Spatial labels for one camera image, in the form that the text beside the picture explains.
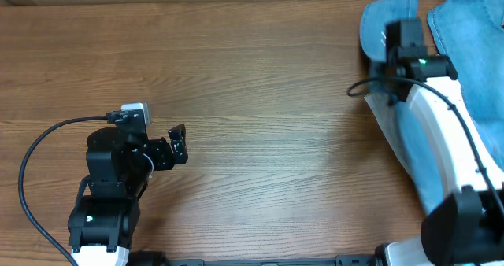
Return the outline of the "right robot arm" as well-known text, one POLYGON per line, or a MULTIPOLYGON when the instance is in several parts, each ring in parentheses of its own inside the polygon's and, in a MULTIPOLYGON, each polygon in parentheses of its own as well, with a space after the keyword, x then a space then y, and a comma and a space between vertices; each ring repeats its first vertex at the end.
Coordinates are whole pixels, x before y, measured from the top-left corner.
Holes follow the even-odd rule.
POLYGON ((439 169, 443 201, 418 236, 383 248, 383 265, 503 263, 503 172, 486 150, 465 107, 458 74, 431 55, 419 20, 386 27, 380 82, 420 122, 439 169))

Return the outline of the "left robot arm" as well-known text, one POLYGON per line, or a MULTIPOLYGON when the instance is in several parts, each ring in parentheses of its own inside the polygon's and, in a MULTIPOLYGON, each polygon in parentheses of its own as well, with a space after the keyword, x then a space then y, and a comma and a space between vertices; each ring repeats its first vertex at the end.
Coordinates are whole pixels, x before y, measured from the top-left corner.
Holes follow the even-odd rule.
POLYGON ((128 264, 140 216, 139 199, 150 177, 187 160, 184 124, 155 140, 148 139, 145 131, 118 127, 89 135, 89 175, 80 184, 68 220, 72 259, 80 266, 128 264))

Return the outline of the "light blue denim jeans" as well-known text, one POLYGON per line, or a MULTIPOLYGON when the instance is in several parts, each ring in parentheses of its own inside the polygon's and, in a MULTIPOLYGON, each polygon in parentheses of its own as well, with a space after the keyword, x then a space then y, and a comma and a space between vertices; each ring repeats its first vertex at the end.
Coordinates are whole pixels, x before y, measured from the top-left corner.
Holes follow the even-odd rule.
POLYGON ((365 100, 416 185, 425 212, 465 185, 503 182, 503 0, 447 0, 428 13, 438 54, 415 54, 400 76, 392 27, 417 22, 418 0, 365 7, 365 100))

